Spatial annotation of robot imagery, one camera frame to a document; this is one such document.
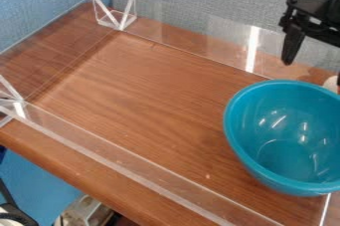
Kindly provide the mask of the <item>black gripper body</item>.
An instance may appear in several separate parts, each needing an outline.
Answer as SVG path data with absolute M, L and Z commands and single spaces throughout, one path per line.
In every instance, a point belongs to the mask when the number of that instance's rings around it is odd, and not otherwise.
M 278 21 L 282 32 L 295 24 L 305 37 L 340 48 L 340 0 L 286 0 L 285 4 Z

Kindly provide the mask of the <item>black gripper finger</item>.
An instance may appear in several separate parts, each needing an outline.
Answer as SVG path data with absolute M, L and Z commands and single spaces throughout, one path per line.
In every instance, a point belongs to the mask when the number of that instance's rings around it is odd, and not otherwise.
M 293 63 L 303 38 L 305 33 L 301 27 L 295 24 L 290 24 L 285 32 L 281 50 L 281 61 L 285 66 Z

